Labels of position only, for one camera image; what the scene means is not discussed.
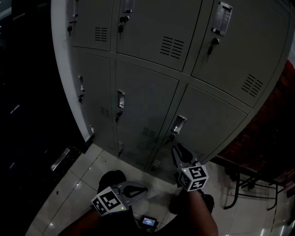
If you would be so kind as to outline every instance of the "floor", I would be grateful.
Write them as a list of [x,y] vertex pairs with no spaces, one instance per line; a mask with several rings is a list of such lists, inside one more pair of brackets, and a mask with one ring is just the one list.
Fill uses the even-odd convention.
[[[267,211],[267,207],[272,206],[274,200],[239,197],[233,208],[224,210],[223,207],[234,199],[235,183],[230,181],[223,167],[209,162],[206,168],[209,180],[203,192],[214,197],[215,207],[212,215],[217,223],[219,235],[286,236],[289,234],[294,222],[290,226],[286,223],[294,199],[287,199],[282,192],[278,196],[277,207]],[[90,209],[90,200],[96,195],[100,178],[114,169],[122,170],[127,180],[142,183],[149,190],[147,195],[132,205],[135,218],[140,218],[141,215],[156,218],[160,222],[160,229],[175,217],[168,211],[168,206],[172,197],[180,192],[180,188],[146,174],[92,144],[53,190],[29,227],[26,236],[57,236],[66,226]],[[250,193],[245,190],[244,194],[274,196],[275,191],[257,186]]]

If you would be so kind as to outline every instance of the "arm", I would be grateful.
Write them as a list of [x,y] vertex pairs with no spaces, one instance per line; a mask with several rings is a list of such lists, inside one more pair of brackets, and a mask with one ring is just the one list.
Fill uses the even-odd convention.
[[207,209],[198,191],[186,193],[189,220],[196,234],[200,236],[218,236],[217,225]]
[[74,223],[66,227],[59,236],[80,236],[88,230],[93,230],[100,223],[101,216],[95,209],[91,209]]

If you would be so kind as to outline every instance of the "locker lock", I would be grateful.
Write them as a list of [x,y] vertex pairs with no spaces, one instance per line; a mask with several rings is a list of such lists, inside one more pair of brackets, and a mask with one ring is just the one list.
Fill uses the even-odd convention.
[[124,24],[127,21],[129,21],[129,16],[120,17],[120,23],[123,23]]

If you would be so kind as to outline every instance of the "air vent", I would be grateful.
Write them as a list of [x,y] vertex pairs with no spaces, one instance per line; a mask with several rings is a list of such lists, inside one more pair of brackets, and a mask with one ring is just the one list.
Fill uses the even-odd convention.
[[261,90],[263,83],[256,79],[252,75],[248,75],[244,84],[242,85],[242,89],[249,93],[251,96],[256,97]]
[[142,134],[145,135],[146,137],[153,139],[155,138],[156,133],[154,131],[149,130],[148,128],[143,128]]
[[197,154],[198,160],[202,159],[205,156],[204,153],[200,153],[198,151],[195,151],[195,153]]
[[107,109],[105,109],[105,108],[103,108],[102,106],[100,107],[100,112],[101,112],[101,114],[103,115],[103,116],[106,116],[106,117],[110,117],[110,111],[109,110],[107,110]]
[[107,28],[96,27],[94,29],[94,39],[95,39],[95,41],[106,42],[106,40],[107,40]]
[[184,42],[164,36],[160,53],[180,59],[183,52],[183,46]]

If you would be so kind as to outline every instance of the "small screen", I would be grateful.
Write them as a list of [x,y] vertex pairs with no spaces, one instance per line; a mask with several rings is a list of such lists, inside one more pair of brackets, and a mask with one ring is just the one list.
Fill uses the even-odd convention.
[[146,225],[153,226],[155,224],[155,221],[152,219],[144,218],[142,223],[146,224]]

